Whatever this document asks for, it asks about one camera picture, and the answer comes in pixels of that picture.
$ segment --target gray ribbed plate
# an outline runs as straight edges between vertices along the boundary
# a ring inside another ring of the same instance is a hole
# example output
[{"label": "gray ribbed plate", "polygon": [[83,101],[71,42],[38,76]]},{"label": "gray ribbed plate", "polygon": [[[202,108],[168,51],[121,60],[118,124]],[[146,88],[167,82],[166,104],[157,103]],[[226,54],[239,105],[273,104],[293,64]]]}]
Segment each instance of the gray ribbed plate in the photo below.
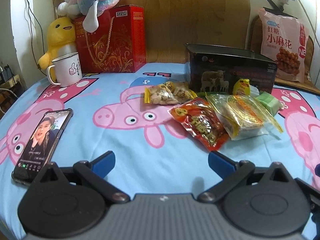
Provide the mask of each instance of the gray ribbed plate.
[{"label": "gray ribbed plate", "polygon": [[[27,235],[24,240],[41,239]],[[93,229],[68,240],[254,240],[229,225],[218,208],[199,203],[190,194],[137,194],[133,201],[113,205]],[[300,234],[282,240],[302,240]]]}]

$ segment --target cartoon pig snout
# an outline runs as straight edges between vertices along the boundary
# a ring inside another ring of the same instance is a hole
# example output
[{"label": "cartoon pig snout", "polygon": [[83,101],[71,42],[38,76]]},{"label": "cartoon pig snout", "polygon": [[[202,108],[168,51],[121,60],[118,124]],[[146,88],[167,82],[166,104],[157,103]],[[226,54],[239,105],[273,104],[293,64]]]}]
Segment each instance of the cartoon pig snout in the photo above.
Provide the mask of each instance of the cartoon pig snout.
[{"label": "cartoon pig snout", "polygon": [[107,107],[101,107],[93,115],[93,122],[96,126],[108,128],[113,124],[115,115],[113,111]]}]

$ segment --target gift box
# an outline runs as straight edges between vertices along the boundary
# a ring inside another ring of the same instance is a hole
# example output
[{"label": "gift box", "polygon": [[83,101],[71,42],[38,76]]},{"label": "gift box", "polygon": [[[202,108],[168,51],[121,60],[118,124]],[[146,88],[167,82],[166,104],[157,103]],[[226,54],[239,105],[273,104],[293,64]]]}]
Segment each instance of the gift box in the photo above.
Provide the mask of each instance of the gift box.
[{"label": "gift box", "polygon": [[133,73],[146,63],[143,7],[124,5],[105,10],[94,33],[75,20],[76,45],[83,73]]},{"label": "gift box", "polygon": [[186,80],[194,92],[232,94],[240,78],[271,94],[276,62],[259,53],[216,45],[185,44]]}]

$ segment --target mug handle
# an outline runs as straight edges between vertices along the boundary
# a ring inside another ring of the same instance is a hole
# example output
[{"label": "mug handle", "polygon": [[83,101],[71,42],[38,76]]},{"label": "mug handle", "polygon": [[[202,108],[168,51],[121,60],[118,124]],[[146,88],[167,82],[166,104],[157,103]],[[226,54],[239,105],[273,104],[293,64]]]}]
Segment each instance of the mug handle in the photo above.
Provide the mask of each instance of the mug handle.
[{"label": "mug handle", "polygon": [[55,83],[55,82],[53,82],[52,79],[51,79],[50,69],[51,69],[52,67],[55,67],[55,65],[49,66],[49,67],[47,68],[47,77],[48,77],[48,79],[49,79],[49,82],[50,82],[52,85],[60,86],[60,85],[61,85],[60,83]]}]

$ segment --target mug rim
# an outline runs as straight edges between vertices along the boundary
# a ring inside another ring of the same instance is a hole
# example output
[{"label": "mug rim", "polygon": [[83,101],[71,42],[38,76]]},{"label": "mug rim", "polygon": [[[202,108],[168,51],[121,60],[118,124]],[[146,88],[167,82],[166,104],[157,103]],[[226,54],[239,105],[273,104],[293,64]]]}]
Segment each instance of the mug rim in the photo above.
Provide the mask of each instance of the mug rim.
[{"label": "mug rim", "polygon": [[61,60],[63,60],[63,59],[67,59],[67,58],[73,57],[74,55],[77,55],[77,54],[79,54],[79,53],[78,53],[78,52],[72,52],[72,53],[63,55],[63,56],[61,56],[61,57],[57,57],[57,58],[53,59],[51,62],[52,62],[52,63],[58,62],[58,61],[61,61]]}]

